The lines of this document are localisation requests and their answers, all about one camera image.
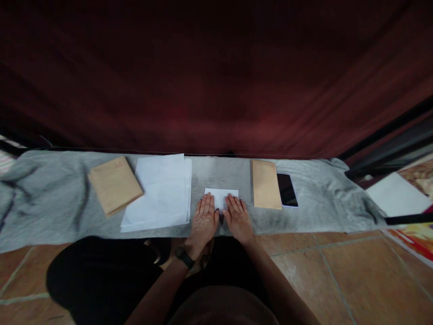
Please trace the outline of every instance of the kraft paper envelope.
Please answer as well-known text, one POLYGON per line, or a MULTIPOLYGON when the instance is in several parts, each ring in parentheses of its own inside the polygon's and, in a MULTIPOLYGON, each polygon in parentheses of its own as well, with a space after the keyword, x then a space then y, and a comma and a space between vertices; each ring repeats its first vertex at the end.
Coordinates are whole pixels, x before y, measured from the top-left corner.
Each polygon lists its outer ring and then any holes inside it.
POLYGON ((254 206, 281 210, 280 190, 273 162, 251 160, 254 206))
POLYGON ((88 177, 107 217, 143 195, 124 156, 92 168, 88 177))

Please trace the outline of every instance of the fingers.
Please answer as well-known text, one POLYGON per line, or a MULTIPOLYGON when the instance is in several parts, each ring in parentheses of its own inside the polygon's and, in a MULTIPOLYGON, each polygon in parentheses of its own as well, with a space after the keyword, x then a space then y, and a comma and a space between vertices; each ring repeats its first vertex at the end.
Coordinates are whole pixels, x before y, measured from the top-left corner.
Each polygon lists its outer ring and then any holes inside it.
POLYGON ((227 204, 227 209, 228 212, 230 212, 231 214, 235 212, 235 209, 233 208, 233 206, 231 205, 230 199, 229 197, 226 197, 226 204, 227 204))
POLYGON ((209 213, 215 212, 215 198, 211 195, 210 203, 209 203, 209 213))
POLYGON ((215 223, 215 226, 218 225, 218 221, 220 221, 220 210, 216 209, 215 213, 213 214, 213 221, 215 223))
POLYGON ((210 208, 210 206, 211 206, 211 193, 209 192, 207 195, 206 195, 206 203, 204 204, 204 213, 205 214, 208 214, 209 213, 209 208, 210 208))
POLYGON ((238 206, 239 211, 243 212, 244 209, 242 208, 242 205, 240 205, 239 199, 236 196, 234 196, 233 198, 235 199, 235 202, 236 202, 236 205, 238 206))
POLYGON ((195 213, 194 213, 194 216, 196 217, 197 215, 198 215, 198 213, 200 212, 200 204, 202 203, 202 200, 200 200, 198 203, 197 203, 197 207, 196 207, 196 209, 195 209, 195 213))
POLYGON ((207 195, 206 194, 203 195, 203 197, 202 197, 202 204, 200 205, 200 213, 201 214, 204 212, 204 206, 206 205, 206 198, 207 198, 207 195))
POLYGON ((244 200, 241 200, 241 201, 240 201, 240 204, 242 205, 242 209, 244 209, 244 212, 245 212, 246 214, 248 214, 247 205, 245 204, 245 201, 244 201, 244 200))
POLYGON ((228 198, 230 200, 231 205, 233 206, 233 209, 236 212, 241 212, 241 210, 239 210, 238 205, 236 204, 236 201, 235 201, 235 198, 233 197, 233 195, 229 194, 228 198))
POLYGON ((230 212, 227 211, 226 209, 224 209, 224 210, 222 211, 222 214, 224 215, 224 219, 227 221, 227 224, 228 224, 229 226, 231 226, 231 215, 230 215, 230 212))

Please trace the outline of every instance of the black phone screen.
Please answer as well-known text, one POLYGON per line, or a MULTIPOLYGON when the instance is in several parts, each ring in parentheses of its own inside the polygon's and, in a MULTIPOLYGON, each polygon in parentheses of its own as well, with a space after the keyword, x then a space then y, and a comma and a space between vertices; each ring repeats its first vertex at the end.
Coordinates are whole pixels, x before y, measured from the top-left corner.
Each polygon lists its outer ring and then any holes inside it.
POLYGON ((278 187, 280 188, 281 203, 285 206, 298 207, 290 175, 277 174, 276 177, 278 179, 278 187))

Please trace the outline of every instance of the black watch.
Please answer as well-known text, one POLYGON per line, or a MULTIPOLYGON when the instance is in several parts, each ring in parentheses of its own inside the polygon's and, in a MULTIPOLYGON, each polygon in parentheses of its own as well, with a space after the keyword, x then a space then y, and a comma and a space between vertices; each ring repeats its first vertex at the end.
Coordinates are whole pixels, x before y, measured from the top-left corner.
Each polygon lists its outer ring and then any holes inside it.
POLYGON ((193 268, 194 261, 191 257, 188 256, 183 247, 179 246, 178 248, 176 248, 175 256, 185 263, 185 265, 188 267, 188 270, 191 270, 193 268))

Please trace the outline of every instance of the person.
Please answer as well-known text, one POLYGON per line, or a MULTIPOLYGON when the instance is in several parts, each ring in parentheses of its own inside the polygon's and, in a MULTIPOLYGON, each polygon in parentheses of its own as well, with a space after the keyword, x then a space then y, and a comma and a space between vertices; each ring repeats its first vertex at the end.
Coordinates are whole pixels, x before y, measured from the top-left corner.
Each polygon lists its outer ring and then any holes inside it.
POLYGON ((218 226, 210 193, 164 271, 143 240, 87 237, 51 263, 49 294, 77 324, 319 324, 255 236, 245 202, 226 203, 233 237, 215 238, 203 271, 185 279, 218 226))

